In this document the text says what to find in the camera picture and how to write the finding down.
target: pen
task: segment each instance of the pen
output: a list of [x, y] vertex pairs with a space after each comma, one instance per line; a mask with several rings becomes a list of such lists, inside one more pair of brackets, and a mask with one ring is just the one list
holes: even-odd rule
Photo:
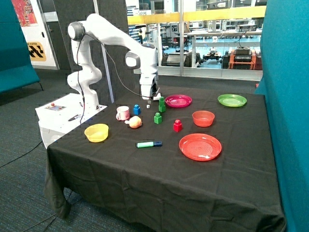
[[145, 142], [145, 143], [137, 143], [136, 147], [137, 148], [142, 148], [142, 147], [152, 147], [152, 146], [162, 146], [162, 142]]
[[75, 120], [75, 119], [77, 119], [77, 118], [79, 118], [80, 117], [80, 115], [75, 115], [74, 117], [71, 117], [68, 121], [70, 122], [70, 121], [73, 121], [73, 120]]

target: pink mug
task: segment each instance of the pink mug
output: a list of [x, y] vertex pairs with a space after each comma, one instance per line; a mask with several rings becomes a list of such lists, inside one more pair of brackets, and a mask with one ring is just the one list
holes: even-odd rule
[[120, 106], [117, 108], [117, 114], [116, 114], [116, 119], [117, 120], [127, 120], [130, 118], [130, 113], [129, 113], [129, 107], [127, 106]]

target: orange machine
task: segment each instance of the orange machine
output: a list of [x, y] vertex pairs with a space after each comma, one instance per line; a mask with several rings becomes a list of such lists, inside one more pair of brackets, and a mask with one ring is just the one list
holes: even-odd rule
[[230, 54], [229, 69], [254, 70], [256, 64], [255, 50], [249, 47], [238, 47]]

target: teal partition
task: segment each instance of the teal partition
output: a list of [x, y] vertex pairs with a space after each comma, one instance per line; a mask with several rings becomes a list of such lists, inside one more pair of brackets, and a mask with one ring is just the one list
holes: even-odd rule
[[39, 82], [11, 0], [1, 0], [0, 93]]
[[309, 231], [309, 2], [269, 0], [261, 38], [265, 94], [287, 231]]

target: green plate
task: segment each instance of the green plate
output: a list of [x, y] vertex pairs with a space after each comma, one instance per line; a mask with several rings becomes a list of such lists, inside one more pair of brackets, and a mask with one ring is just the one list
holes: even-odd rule
[[224, 94], [218, 97], [218, 101], [225, 106], [240, 107], [246, 104], [247, 99], [236, 94]]

